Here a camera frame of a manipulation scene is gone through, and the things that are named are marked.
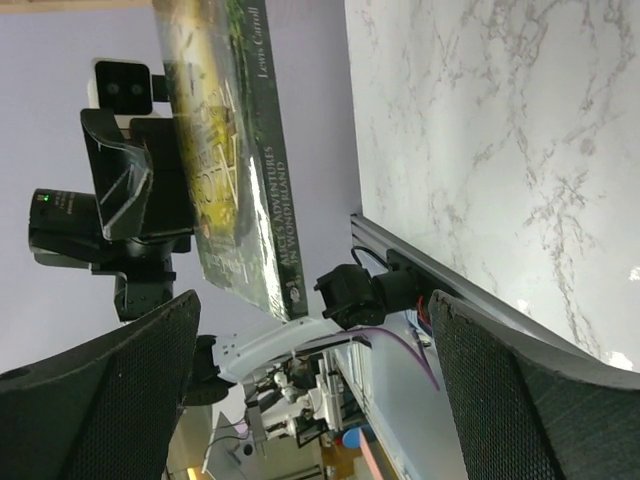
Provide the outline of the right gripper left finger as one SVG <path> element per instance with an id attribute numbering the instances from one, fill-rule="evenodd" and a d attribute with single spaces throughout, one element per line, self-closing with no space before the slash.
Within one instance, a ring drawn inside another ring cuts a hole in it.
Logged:
<path id="1" fill-rule="evenodd" d="M 189 290 L 110 333 L 2 373 L 2 478 L 161 478 L 200 311 Z"/>

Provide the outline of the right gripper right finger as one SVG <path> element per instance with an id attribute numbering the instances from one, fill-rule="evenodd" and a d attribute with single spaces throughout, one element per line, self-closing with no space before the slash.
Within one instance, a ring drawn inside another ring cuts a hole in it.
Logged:
<path id="1" fill-rule="evenodd" d="M 639 375 L 437 290 L 429 317 L 471 479 L 636 479 Z"/>

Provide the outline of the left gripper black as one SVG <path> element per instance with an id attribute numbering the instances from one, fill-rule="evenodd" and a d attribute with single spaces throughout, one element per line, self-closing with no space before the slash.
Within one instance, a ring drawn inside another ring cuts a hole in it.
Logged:
<path id="1" fill-rule="evenodd" d="M 171 119 L 131 120 L 131 138 L 145 148 L 125 138 L 109 109 L 83 109 L 80 122 L 105 239 L 193 232 L 193 207 Z"/>

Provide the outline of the green Alice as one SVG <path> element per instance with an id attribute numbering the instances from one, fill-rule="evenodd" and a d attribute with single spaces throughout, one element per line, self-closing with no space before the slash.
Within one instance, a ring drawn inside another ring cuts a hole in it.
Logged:
<path id="1" fill-rule="evenodd" d="M 282 321 L 308 312 L 266 5 L 153 5 L 203 275 Z"/>

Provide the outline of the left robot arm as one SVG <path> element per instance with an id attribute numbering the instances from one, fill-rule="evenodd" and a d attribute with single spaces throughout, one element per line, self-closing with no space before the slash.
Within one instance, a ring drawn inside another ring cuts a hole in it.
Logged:
<path id="1" fill-rule="evenodd" d="M 162 376 L 177 374 L 189 405 L 212 404 L 254 373 L 294 356 L 350 341 L 372 345 L 386 318 L 414 308 L 414 274 L 372 275 L 358 263 L 320 276 L 323 305 L 311 311 L 294 246 L 278 247 L 263 179 L 240 171 L 239 223 L 229 246 L 213 244 L 213 218 L 197 211 L 173 120 L 138 116 L 122 128 L 113 111 L 80 113 L 93 189 L 38 189 L 28 245 L 43 266 L 114 280 L 113 303 L 127 325 L 171 311 L 175 346 Z"/>

